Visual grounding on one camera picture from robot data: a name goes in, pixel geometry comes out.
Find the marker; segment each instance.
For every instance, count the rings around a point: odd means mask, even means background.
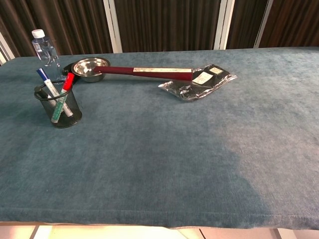
[[[51,96],[48,95],[48,93],[45,92],[40,86],[34,87],[34,92],[38,95],[38,97],[40,97],[42,99],[50,99],[51,98]],[[56,105],[55,100],[49,100],[48,102],[52,107],[55,107],[55,105]]]
[[[44,70],[42,68],[37,69],[36,70],[37,73],[40,75],[40,77],[42,78],[42,80],[44,81],[45,85],[47,86],[47,88],[49,89],[49,91],[52,93],[52,95],[54,97],[58,97],[60,94],[58,93],[58,91],[56,90],[56,88],[54,87],[54,85],[52,84],[52,82],[50,81],[49,77],[47,76],[47,74],[44,72]],[[73,116],[72,111],[70,110],[70,108],[67,106],[66,103],[63,104],[63,110],[65,112],[65,114],[68,117]]]
[[[68,76],[64,82],[64,85],[63,85],[61,93],[60,93],[61,95],[68,92],[72,88],[73,79],[74,79],[74,74],[68,73]],[[58,102],[56,103],[56,107],[54,109],[54,112],[53,112],[53,115],[51,118],[52,123],[58,123],[58,121],[60,119],[60,115],[62,113],[62,108],[63,108],[63,105],[65,104],[67,96],[68,95],[65,95],[65,96],[60,97],[58,99]]]

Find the blue marker cap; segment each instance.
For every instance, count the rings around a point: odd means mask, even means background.
[[[49,80],[48,75],[45,73],[45,71],[42,68],[37,69],[36,71],[40,75],[43,81]]]

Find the red handle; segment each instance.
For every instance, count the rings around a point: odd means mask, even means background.
[[[165,78],[180,81],[192,81],[192,69],[185,68],[134,68],[97,66],[93,69],[96,73],[121,74],[132,76],[143,76],[153,78]]]

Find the plastic water bottle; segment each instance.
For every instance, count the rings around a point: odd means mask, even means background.
[[[44,70],[51,80],[65,80],[62,76],[62,70],[59,63],[59,57],[52,44],[51,39],[45,36],[42,29],[32,31],[34,39],[32,40],[33,47],[39,59],[44,65]]]

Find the floor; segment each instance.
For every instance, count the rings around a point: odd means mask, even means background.
[[[319,231],[144,226],[0,226],[0,239],[318,239]]]

